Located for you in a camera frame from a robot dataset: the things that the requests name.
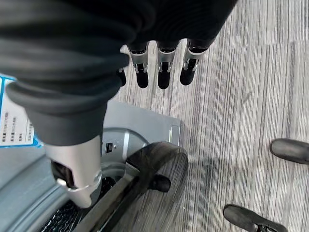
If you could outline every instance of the person's foot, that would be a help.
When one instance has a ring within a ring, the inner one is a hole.
[[[284,226],[238,205],[227,204],[223,209],[223,215],[232,224],[249,232],[288,232]]]
[[[275,156],[295,163],[309,165],[309,144],[292,139],[275,139],[270,144]]]

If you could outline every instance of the robotic hand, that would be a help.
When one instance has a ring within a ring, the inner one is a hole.
[[[0,70],[15,76],[7,94],[23,106],[44,142],[55,180],[79,207],[98,199],[107,101],[126,78],[129,57],[147,87],[147,46],[157,41],[158,85],[169,86],[180,39],[180,81],[192,82],[203,53],[237,0],[2,0]]]

